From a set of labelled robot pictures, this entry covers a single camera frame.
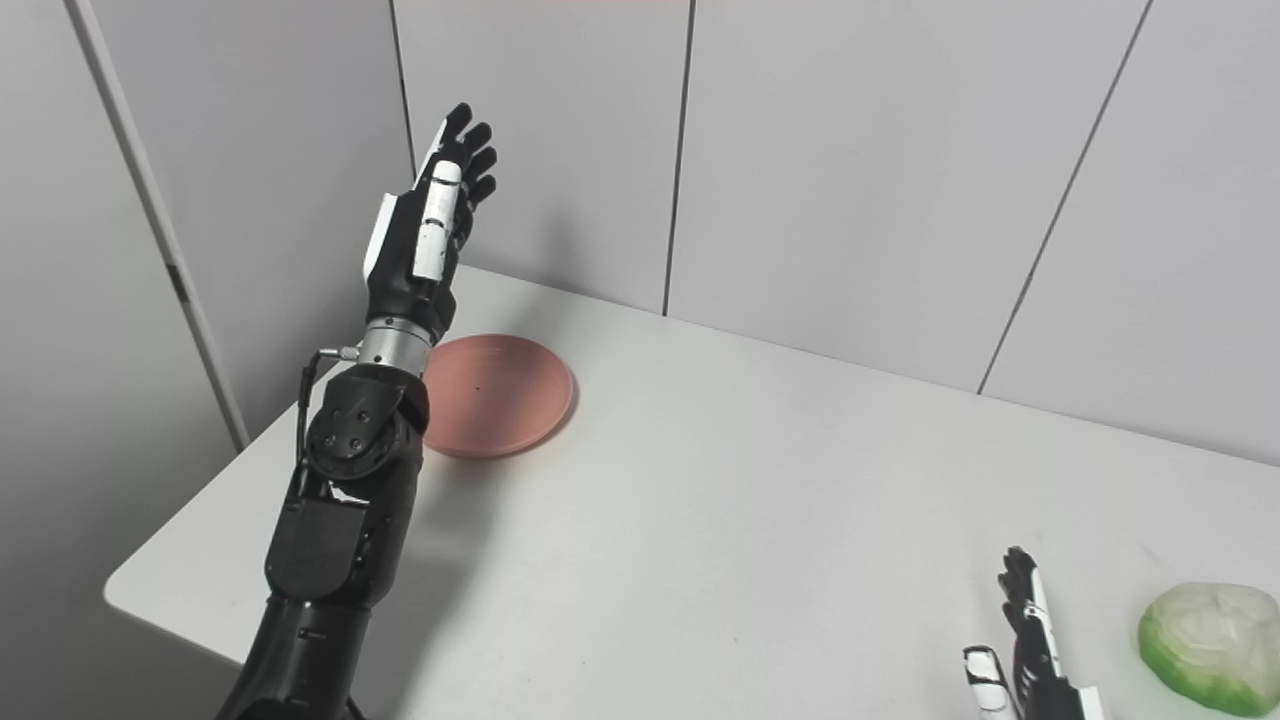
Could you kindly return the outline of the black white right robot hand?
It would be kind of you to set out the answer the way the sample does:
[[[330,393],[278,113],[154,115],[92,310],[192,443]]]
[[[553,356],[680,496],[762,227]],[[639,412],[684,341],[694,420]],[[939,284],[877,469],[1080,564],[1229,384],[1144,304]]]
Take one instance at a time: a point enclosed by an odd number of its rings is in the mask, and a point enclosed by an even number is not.
[[[1036,560],[1012,546],[998,585],[1015,642],[1011,671],[986,644],[963,651],[966,684],[979,719],[1106,719],[1097,687],[1071,684],[1059,657],[1047,594]]]

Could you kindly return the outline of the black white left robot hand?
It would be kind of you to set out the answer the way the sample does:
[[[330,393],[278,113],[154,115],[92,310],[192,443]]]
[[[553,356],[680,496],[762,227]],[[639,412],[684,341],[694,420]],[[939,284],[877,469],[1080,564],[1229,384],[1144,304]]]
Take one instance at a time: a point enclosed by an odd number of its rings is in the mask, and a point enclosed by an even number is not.
[[[497,190],[492,127],[474,122],[467,102],[436,129],[412,186],[384,193],[364,258],[366,320],[407,322],[438,345],[452,325],[452,283],[477,206]]]

